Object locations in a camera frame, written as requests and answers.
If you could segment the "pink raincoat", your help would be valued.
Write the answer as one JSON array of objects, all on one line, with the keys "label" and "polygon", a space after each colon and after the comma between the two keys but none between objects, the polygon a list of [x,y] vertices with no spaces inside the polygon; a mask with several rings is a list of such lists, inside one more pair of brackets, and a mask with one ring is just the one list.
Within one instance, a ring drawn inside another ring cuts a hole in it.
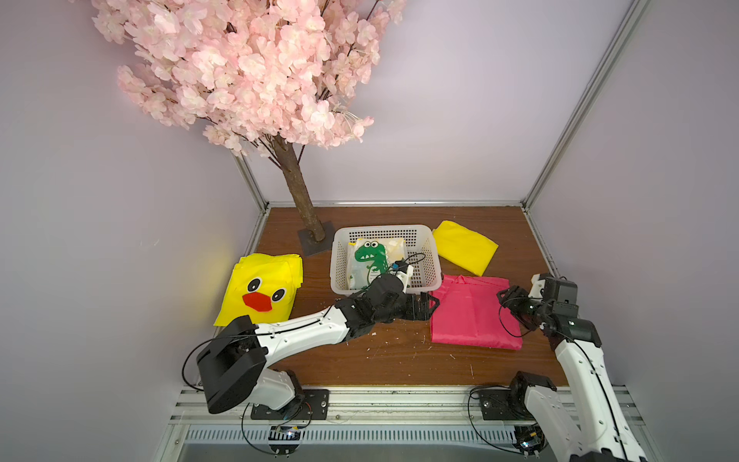
[{"label": "pink raincoat", "polygon": [[498,277],[447,275],[432,293],[439,306],[429,325],[437,344],[520,350],[520,323],[498,303],[498,293],[510,287]]}]

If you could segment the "dinosaur print raincoat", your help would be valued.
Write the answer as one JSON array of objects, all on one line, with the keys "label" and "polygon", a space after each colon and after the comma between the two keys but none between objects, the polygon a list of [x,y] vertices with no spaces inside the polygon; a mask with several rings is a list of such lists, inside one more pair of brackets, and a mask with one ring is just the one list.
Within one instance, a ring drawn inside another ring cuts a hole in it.
[{"label": "dinosaur print raincoat", "polygon": [[346,282],[351,290],[365,289],[373,279],[407,256],[402,238],[359,238],[348,245]]}]

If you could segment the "plain yellow raincoat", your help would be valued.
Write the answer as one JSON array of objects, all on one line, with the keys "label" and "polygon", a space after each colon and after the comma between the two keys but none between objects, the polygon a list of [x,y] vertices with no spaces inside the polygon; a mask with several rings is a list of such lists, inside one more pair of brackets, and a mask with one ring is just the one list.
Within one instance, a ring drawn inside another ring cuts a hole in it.
[{"label": "plain yellow raincoat", "polygon": [[442,221],[432,232],[440,257],[476,276],[484,275],[498,244],[454,221]]}]

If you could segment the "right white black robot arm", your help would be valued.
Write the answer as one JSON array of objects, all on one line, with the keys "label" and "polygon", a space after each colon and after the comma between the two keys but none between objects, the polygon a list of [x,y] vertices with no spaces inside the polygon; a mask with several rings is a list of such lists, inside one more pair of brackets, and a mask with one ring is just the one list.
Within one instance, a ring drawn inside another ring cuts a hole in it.
[{"label": "right white black robot arm", "polygon": [[498,304],[527,330],[550,341],[567,377],[577,419],[563,408],[556,386],[544,375],[518,373],[510,402],[527,411],[542,429],[558,461],[646,461],[611,384],[602,340],[594,323],[579,317],[577,284],[544,273],[531,288],[512,286]]}]

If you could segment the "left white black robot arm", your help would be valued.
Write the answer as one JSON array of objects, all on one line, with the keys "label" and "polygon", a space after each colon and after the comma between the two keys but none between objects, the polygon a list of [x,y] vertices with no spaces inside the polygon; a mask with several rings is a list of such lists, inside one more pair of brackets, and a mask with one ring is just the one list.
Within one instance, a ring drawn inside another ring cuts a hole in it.
[{"label": "left white black robot arm", "polygon": [[302,410],[306,394],[294,373],[275,371],[272,365],[369,335],[378,323],[429,321],[439,305],[431,294],[406,293],[399,277],[381,275],[369,288],[309,316],[284,323],[238,317],[196,357],[207,409],[217,415],[244,403],[292,418]]}]

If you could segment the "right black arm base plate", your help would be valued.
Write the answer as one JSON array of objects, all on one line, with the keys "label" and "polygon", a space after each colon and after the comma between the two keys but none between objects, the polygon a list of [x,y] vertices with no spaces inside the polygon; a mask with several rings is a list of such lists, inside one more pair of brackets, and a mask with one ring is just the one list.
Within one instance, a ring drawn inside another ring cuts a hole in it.
[{"label": "right black arm base plate", "polygon": [[479,409],[483,421],[508,422],[525,421],[527,413],[523,412],[510,398],[507,389],[487,388],[477,391]]}]

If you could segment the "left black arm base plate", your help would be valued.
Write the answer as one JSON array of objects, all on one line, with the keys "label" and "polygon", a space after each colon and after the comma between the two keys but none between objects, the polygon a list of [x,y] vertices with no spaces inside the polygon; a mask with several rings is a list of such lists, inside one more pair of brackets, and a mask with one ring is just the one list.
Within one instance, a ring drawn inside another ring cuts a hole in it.
[{"label": "left black arm base plate", "polygon": [[303,390],[278,410],[263,404],[254,405],[249,417],[253,421],[324,421],[327,418],[329,398],[328,389]]}]

